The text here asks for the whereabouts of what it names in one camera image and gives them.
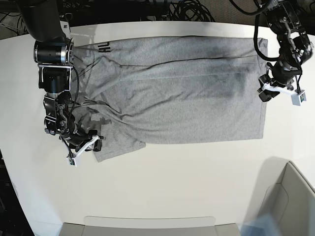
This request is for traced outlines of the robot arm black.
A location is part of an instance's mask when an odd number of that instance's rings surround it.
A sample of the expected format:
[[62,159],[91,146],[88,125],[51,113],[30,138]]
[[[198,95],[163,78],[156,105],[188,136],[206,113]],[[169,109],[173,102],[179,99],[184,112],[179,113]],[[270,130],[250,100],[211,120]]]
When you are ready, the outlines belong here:
[[[269,58],[258,48],[258,25],[260,14],[265,13],[271,31],[276,34],[279,43],[279,56]],[[262,102],[268,102],[280,93],[291,97],[292,104],[300,106],[306,101],[306,93],[299,82],[302,76],[302,64],[313,55],[313,44],[305,28],[287,0],[263,0],[259,13],[255,16],[254,49],[267,61],[266,73],[259,77],[257,90]]]
[[73,111],[78,94],[71,96],[74,43],[61,0],[18,0],[17,8],[28,33],[35,39],[33,59],[38,65],[38,87],[45,90],[45,132],[58,135],[74,160],[84,151],[101,151],[103,136],[84,131]]

